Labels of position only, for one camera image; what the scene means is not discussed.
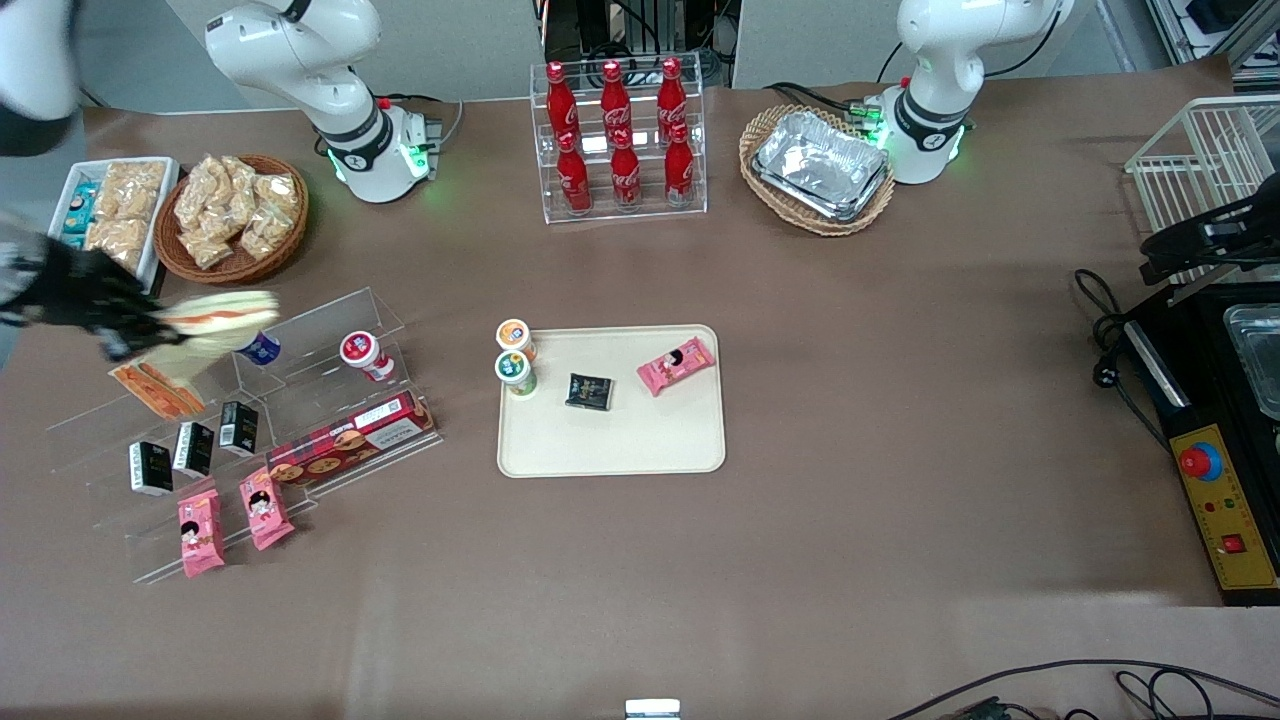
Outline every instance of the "pink snack package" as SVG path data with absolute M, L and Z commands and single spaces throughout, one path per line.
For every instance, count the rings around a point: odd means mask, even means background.
M 662 357 L 640 365 L 636 373 L 640 374 L 640 380 L 649 388 L 649 392 L 658 397 L 662 388 L 714 364 L 716 359 L 712 357 L 710 351 L 707 350 L 703 341 L 695 337 Z
M 280 503 L 280 488 L 266 468 L 244 478 L 241 483 L 241 500 L 244 501 L 244 512 L 248 514 L 248 532 L 253 536 L 253 547 L 266 550 L 293 532 L 293 525 L 284 516 L 284 505 Z
M 193 495 L 178 503 L 182 533 L 182 570 L 188 578 L 227 565 L 223 559 L 223 524 L 218 519 L 218 489 Z

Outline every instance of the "stacked foil container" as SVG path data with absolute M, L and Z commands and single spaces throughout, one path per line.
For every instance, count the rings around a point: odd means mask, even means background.
M 888 155 L 804 110 L 778 120 L 751 169 L 822 217 L 851 223 L 888 178 Z

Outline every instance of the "brown table surface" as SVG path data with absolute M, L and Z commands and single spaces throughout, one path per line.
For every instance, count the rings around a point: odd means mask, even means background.
M 372 286 L 447 439 L 326 498 L 264 564 L 134 587 L 42 437 L 119 391 L 87 336 L 24 333 L 0 375 L 0 707 L 566 719 L 671 696 L 691 720 L 877 717 L 1071 656 L 1276 691 L 1280 610 L 1217 606 L 1167 457 L 1089 382 L 1092 313 L 1069 290 L 1089 266 L 1142 297 L 1121 164 L 1229 88 L 1220 63 L 992 82 L 942 178 L 833 241 L 739 177 L 737 133 L 769 92 L 709 94 L 705 217 L 554 228 L 521 101 L 470 105 L 440 179 L 384 206 L 338 184 L 298 113 L 91 114 L 97 158 L 294 163 L 310 237 L 266 287 L 293 314 Z M 195 290 L 170 279 L 165 297 Z M 723 468 L 500 475 L 493 328 L 511 315 L 714 328 Z M 1123 707 L 1103 670 L 989 689 Z

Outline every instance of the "red glass bottle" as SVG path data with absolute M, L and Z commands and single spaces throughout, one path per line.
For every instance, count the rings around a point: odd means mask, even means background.
M 694 200 L 694 151 L 689 149 L 689 126 L 671 127 L 671 145 L 667 146 L 667 202 L 672 208 L 687 208 Z
M 561 156 L 556 169 L 561 176 L 561 190 L 568 202 L 568 214 L 581 217 L 591 211 L 591 188 L 586 182 L 586 163 L 577 154 L 577 146 L 570 136 L 558 140 Z
M 622 65 L 617 60 L 604 61 L 600 113 L 604 114 L 604 137 L 609 147 L 617 150 L 623 143 L 631 147 L 631 96 L 622 87 Z
M 556 133 L 556 142 L 562 137 L 568 137 L 577 145 L 581 131 L 577 124 L 577 100 L 573 91 L 564 85 L 564 65 L 556 60 L 547 63 L 547 79 L 550 83 L 547 90 L 547 115 L 552 122 L 552 132 Z
M 671 128 L 685 124 L 685 86 L 680 83 L 680 58 L 662 61 L 662 87 L 658 88 L 658 143 L 671 142 Z
M 631 149 L 630 131 L 617 140 L 618 147 L 609 160 L 613 170 L 613 200 L 618 204 L 618 211 L 635 213 L 640 209 L 640 158 Z

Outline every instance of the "red switch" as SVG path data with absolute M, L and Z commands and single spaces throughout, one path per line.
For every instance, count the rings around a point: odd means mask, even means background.
M 1228 555 L 1244 552 L 1244 538 L 1240 536 L 1222 536 L 1222 550 L 1225 550 Z
M 1222 475 L 1222 456 L 1212 445 L 1197 442 L 1178 454 L 1178 466 L 1193 478 L 1212 482 Z

